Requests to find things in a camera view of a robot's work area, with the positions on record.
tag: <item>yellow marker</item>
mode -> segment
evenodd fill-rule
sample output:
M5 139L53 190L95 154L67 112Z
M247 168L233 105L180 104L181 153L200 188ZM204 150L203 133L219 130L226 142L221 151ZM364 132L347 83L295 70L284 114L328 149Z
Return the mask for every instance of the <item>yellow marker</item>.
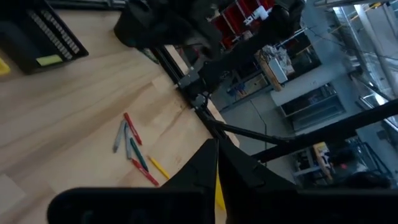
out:
M50 56L46 56L46 57L37 58L36 61L41 66L46 66L46 65L51 65L54 63L62 62L62 58L59 57L58 55L50 55Z
M167 178L170 179L170 175L167 173L165 169L151 156L148 156L148 159L153 163L153 165Z
M10 67L0 58L0 75L5 75L10 72Z
M170 179L170 175L167 173L167 171L165 169L163 169L163 167L154 158L152 158L151 156L148 156L148 159L167 179ZM218 171L217 171L217 179L216 179L216 202L221 207L221 209L225 211L223 191L221 189L220 178L218 177Z

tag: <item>workbench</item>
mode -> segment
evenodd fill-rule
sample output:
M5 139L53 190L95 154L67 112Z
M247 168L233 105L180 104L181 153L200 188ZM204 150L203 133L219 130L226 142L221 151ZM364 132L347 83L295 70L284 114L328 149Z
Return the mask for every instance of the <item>workbench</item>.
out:
M90 55L66 67L0 77L0 223L45 223L47 205L74 187L153 187L112 145L128 112L140 150L174 175L211 138L170 78L113 34L117 12L59 11ZM188 68L173 47L169 53ZM214 105L208 109L222 119ZM238 140L229 138L235 145ZM166 179L150 162L151 174ZM216 205L216 222L226 214Z

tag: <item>yellow label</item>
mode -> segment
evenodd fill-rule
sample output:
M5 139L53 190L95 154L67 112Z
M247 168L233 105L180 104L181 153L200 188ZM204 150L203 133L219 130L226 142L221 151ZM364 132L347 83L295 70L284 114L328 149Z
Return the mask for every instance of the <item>yellow label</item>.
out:
M10 67L0 58L0 75L5 75L10 72Z
M58 55L50 55L46 57L37 58L36 61L41 66L46 66L46 65L51 65L53 63L62 62L62 58L60 58Z

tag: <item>red marker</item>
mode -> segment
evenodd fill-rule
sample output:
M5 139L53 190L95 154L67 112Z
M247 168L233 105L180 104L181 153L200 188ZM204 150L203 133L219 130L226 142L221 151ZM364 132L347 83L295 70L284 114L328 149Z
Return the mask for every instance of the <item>red marker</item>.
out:
M141 146L141 145L142 145L141 138L139 137L137 130L136 130L136 129L134 128L134 126L132 125L132 122L131 122L131 119L130 119L129 114L128 114L128 113L124 113L123 116L124 116L124 119L126 119L127 124L129 124L129 127L130 127L130 130L131 130L131 132L132 132L132 135L133 135L134 138L136 139L138 145Z
M142 174L144 174L144 176L145 176L149 181L151 181L151 182L155 185L155 187L158 187L158 186L159 186L158 181L156 181L156 180L154 179L154 177L153 177L150 173L148 173L148 171L146 171L146 170L141 166L141 164L140 164L138 161L136 161L135 159L131 159L131 162L135 165L135 167L137 167L137 169L139 169L139 170L142 172Z

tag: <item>wooden table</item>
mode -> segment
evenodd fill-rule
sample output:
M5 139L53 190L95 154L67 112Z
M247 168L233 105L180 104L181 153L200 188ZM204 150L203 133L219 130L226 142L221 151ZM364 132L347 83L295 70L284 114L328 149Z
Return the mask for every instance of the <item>wooden table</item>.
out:
M59 14L89 57L25 76L0 54L12 70L0 77L0 223L45 223L51 199L73 187L152 187L122 149L112 153L125 111L141 136L143 155L170 174L211 138L162 67L115 38L117 12ZM209 108L221 119L211 102ZM148 165L163 184L166 179ZM216 209L216 217L223 223L225 212Z

